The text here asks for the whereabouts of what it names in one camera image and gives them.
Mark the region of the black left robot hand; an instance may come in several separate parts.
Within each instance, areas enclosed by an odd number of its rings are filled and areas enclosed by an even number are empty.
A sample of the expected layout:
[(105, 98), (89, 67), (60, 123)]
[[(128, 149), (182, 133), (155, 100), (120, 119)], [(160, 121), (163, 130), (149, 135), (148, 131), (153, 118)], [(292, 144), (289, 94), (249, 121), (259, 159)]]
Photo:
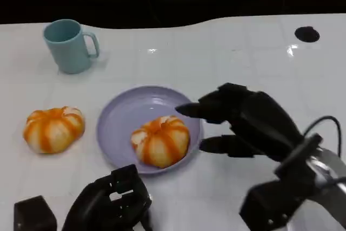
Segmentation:
[(88, 184), (71, 206), (63, 230), (153, 230), (152, 200), (134, 164)]

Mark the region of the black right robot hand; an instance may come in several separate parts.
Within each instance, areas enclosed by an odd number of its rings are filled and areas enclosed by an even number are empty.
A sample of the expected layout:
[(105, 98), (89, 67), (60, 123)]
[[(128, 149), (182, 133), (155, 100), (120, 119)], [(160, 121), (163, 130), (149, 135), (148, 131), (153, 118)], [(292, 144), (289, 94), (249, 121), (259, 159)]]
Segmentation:
[(225, 83), (196, 103), (175, 108), (180, 114), (208, 123), (230, 124), (231, 135), (205, 138), (201, 151), (229, 157), (265, 155), (283, 161), (304, 140), (288, 113), (268, 94)]

